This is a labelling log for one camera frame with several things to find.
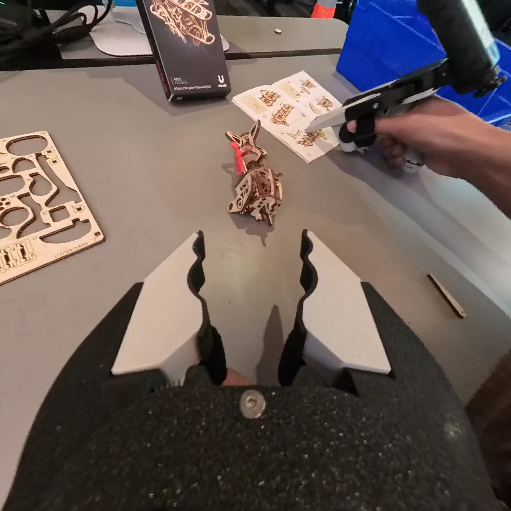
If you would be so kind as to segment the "laser-cut wooden parts sheet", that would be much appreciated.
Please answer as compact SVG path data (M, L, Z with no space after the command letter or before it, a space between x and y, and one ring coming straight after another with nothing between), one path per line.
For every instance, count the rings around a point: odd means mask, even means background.
M1 137L1 284L104 241L49 133Z

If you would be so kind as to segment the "person's right hand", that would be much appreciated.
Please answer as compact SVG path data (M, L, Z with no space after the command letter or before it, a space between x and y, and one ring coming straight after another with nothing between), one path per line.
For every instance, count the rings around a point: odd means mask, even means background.
M462 157L480 129L487 128L480 118L448 100L431 97L417 102L409 111L395 117L378 117L374 132L384 159L392 168L405 168L405 154L416 150L433 172L463 177Z

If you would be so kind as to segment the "wooden model plane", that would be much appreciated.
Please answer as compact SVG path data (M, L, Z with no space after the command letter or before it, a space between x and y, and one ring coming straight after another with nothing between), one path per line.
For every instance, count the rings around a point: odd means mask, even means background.
M228 205L230 214L250 215L255 220L273 226L275 211L282 204L281 174L272 170L267 151L257 143L261 121L258 119L241 135L227 131L226 138L234 151L235 171L239 180L235 198Z

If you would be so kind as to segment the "blue plastic bin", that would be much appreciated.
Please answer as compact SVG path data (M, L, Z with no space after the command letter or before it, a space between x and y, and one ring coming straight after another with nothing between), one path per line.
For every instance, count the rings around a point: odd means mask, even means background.
M510 31L495 32L506 81L480 98L445 86L438 95L497 127L510 129ZM336 70L364 92L446 57L416 1L358 1Z

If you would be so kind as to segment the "person's right forearm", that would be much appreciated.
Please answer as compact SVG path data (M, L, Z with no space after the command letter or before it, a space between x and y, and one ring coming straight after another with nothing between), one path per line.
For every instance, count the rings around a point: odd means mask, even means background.
M510 131L475 116L463 128L463 178L510 219Z

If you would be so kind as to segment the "instruction booklet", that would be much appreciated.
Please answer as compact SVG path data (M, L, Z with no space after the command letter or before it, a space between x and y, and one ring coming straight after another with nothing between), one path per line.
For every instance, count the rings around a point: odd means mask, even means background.
M305 71L240 93L232 102L306 163L339 146L332 127L308 130L341 103Z

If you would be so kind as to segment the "thin wooden stick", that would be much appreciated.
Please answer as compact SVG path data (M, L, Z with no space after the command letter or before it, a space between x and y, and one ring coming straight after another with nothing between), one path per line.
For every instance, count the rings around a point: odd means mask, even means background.
M438 278L436 278L431 273L427 274L427 278L435 287L435 289L438 291L438 293L442 296L442 298L445 300L445 302L448 304L448 306L454 312L454 314L460 319L465 319L467 317L465 310L454 298L454 296L449 292L449 290L438 280Z

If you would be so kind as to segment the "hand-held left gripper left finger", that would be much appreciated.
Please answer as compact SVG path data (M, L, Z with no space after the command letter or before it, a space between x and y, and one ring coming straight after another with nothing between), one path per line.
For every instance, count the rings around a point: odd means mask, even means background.
M222 339L206 301L204 235L193 233L143 281L112 366L115 376L159 370L173 384L189 367L202 365L213 384L227 376Z

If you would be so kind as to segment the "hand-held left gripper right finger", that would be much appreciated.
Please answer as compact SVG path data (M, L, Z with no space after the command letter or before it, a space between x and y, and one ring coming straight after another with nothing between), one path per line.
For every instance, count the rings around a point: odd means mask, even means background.
M299 255L303 296L278 365L279 384L291 386L306 365L333 385L349 370L391 376L361 278L309 229Z

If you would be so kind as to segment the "black model kit box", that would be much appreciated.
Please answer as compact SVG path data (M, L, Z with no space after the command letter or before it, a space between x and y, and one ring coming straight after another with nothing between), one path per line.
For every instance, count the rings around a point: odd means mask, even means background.
M231 93L212 1L137 1L137 8L168 102Z

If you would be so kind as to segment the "grey desk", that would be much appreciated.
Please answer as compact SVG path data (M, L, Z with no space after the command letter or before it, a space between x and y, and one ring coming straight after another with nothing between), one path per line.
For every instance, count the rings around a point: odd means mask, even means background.
M217 17L220 33L229 43L227 60L246 60L285 56L339 54L348 24L338 19L301 17ZM274 29L281 29L277 35ZM92 35L60 47L41 44L23 56L18 54L1 65L2 71L26 71L72 67L104 67L152 64L152 54L111 56L101 52Z
M227 211L236 179L225 131L253 121L231 97L306 71L344 101L337 55L234 60L226 100L168 103L154 65L1 73L1 136L48 131L105 242L1 286L1 504L48 390L77 346L192 233L201 296L227 365L277 384L303 289L303 229L371 283L468 402L510 350L510 221L471 185L390 169L379 148L307 164L267 131L282 173L272 227ZM427 278L465 310L458 318Z

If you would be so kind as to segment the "silver monitor stand base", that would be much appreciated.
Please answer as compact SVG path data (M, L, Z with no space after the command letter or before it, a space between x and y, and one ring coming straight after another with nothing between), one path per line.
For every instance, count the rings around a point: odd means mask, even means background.
M111 56L218 54L229 49L221 35L213 1L114 1L92 30L98 49Z

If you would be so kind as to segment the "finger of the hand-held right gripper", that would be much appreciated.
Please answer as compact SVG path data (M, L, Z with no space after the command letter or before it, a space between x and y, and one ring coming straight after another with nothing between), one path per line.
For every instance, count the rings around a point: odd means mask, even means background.
M373 113L378 110L381 93L369 95L360 94L350 98L341 107L316 117L307 128L306 132L322 130L328 127L340 126L350 121Z

